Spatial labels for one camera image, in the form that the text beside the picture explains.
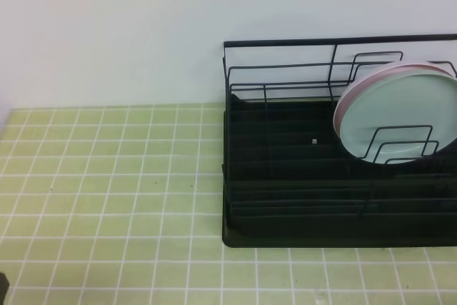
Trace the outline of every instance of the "white wall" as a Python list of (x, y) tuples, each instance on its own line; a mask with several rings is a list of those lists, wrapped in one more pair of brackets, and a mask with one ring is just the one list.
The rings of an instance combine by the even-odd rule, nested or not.
[(13, 107), (223, 99), (222, 42), (457, 32), (456, 0), (0, 0)]

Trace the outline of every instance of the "black object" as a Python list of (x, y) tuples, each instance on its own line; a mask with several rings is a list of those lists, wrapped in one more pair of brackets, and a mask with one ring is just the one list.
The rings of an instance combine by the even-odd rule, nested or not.
[[(336, 89), (346, 87), (367, 64), (360, 56), (397, 55), (401, 51), (356, 54), (335, 62), (338, 46), (457, 40), (457, 34), (224, 42), (226, 112), (224, 114), (223, 240), (228, 246), (385, 247), (457, 245), (457, 144), (436, 152), (427, 123), (423, 157), (407, 164), (372, 164), (350, 155), (334, 133)], [(265, 46), (332, 45), (328, 63), (230, 66), (226, 50)], [(448, 64), (449, 61), (434, 61)], [(327, 66), (322, 81), (231, 84), (237, 69), (285, 69)], [(345, 79), (333, 79), (336, 66), (351, 67)], [(324, 89), (326, 96), (268, 96), (270, 90)], [(261, 91), (262, 97), (235, 94)], [(402, 126), (378, 128), (392, 130)], [(384, 142), (389, 144), (407, 142)], [(424, 151), (430, 144), (433, 153)]]

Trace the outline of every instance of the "green tile countertop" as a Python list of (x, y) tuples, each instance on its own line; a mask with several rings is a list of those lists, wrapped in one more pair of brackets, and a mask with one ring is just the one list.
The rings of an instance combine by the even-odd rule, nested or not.
[(230, 249), (222, 104), (13, 110), (7, 304), (456, 305), (457, 249)]

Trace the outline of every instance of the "dish rack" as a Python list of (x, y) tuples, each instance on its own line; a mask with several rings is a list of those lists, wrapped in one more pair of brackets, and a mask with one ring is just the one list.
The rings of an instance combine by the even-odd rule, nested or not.
[[(427, 123), (377, 128), (366, 155), (384, 130), (417, 128), (424, 138), (385, 141), (376, 156), (388, 145), (419, 143), (424, 148), (415, 161), (373, 164), (363, 161), (366, 155), (350, 155), (332, 124), (339, 94), (362, 67), (403, 58), (402, 50), (392, 46), (456, 40), (457, 34), (445, 34), (224, 42), (224, 243), (237, 247), (456, 245), (455, 142), (437, 151), (439, 142), (430, 140), (433, 127)], [(382, 44), (388, 49), (367, 51)], [(242, 55), (245, 48), (297, 46), (329, 46), (330, 61), (230, 65), (227, 54), (232, 49), (240, 49)], [(361, 52), (348, 61), (337, 61), (338, 49), (345, 46)], [(431, 62), (446, 65), (457, 77), (452, 62)], [(231, 82), (237, 71), (265, 71), (270, 76), (272, 70), (317, 66), (327, 68), (319, 74), (321, 79)], [(335, 72), (340, 67), (349, 70), (345, 77)], [(425, 154), (429, 144), (432, 152)]]

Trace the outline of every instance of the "white plate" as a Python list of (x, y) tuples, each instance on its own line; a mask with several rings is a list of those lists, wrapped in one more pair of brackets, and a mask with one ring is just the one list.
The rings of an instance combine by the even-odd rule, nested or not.
[(372, 70), (370, 74), (362, 75), (361, 77), (354, 80), (354, 82), (352, 82), (342, 93), (333, 114), (333, 127), (336, 134), (340, 134), (341, 120), (343, 119), (344, 114), (348, 110), (349, 106), (358, 97), (359, 94), (363, 93), (368, 87), (380, 80), (393, 76), (397, 73), (415, 69), (430, 69), (452, 76), (440, 66), (425, 61), (403, 60), (392, 62), (390, 64), (383, 64), (382, 66)]
[[(381, 126), (431, 125), (430, 140), (439, 142), (437, 151), (457, 138), (457, 80), (448, 74), (431, 70), (413, 70), (385, 78), (368, 87), (352, 102), (341, 121), (340, 137), (354, 156), (365, 155), (377, 128)], [(424, 141), (429, 128), (384, 129), (364, 159), (373, 162), (376, 152), (387, 141)], [(374, 161), (421, 156), (423, 143), (384, 145)], [(424, 155), (433, 153), (428, 143)], [(408, 162), (389, 161), (390, 164)]]

